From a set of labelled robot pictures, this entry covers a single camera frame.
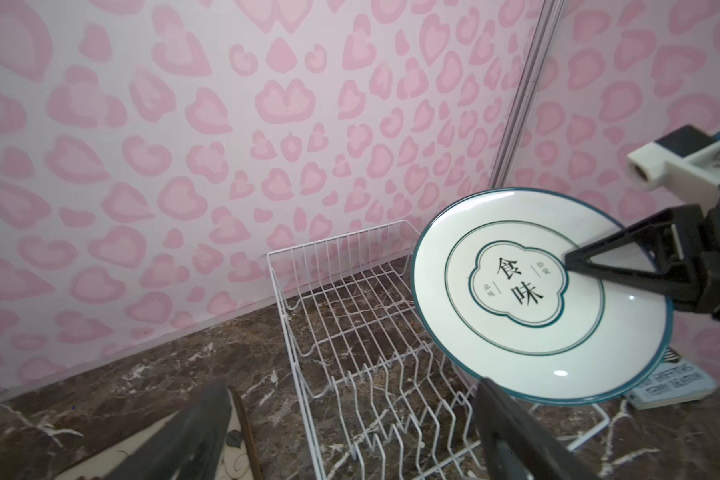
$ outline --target dish rack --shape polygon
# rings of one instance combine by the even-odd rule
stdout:
[[[320,480],[486,476],[475,380],[437,348],[413,304],[419,235],[400,220],[267,254]],[[585,427],[544,426],[571,451],[610,420],[598,405],[570,410]]]

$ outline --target round ceramic plate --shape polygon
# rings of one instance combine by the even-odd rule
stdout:
[[[568,272],[565,254],[622,228],[571,197],[508,188],[440,213],[413,253],[413,296],[445,353],[511,395],[581,405],[621,395],[672,336],[663,296]],[[594,258],[654,271],[636,245]]]

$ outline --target pink heart-patterned wallpaper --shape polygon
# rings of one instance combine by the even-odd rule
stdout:
[[[720,0],[568,0],[509,183],[630,224],[678,204],[626,177],[626,154],[686,123],[720,129]],[[673,345],[720,382],[720,324],[677,314]]]
[[[486,187],[540,5],[0,0],[0,392]]]

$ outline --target chinese character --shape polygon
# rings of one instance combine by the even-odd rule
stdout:
[[[520,282],[520,284],[522,286],[516,286],[512,288],[512,293],[514,293],[514,296],[517,298],[519,304],[522,305],[523,299],[527,299],[526,305],[530,305],[530,300],[533,300],[533,302],[538,305],[538,299],[543,298],[544,295],[539,295],[538,293],[534,292],[536,287],[531,287],[530,283]]]
[[[507,276],[507,280],[512,279],[512,275],[522,275],[523,273],[519,271],[519,269],[514,266],[516,264],[516,261],[511,260],[504,260],[503,258],[499,258],[499,270],[496,270],[496,273],[498,274],[500,271],[503,271],[504,275]]]

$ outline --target white book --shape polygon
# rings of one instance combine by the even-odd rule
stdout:
[[[697,365],[668,348],[653,373],[624,397],[634,408],[644,410],[704,398],[717,389],[717,382]]]

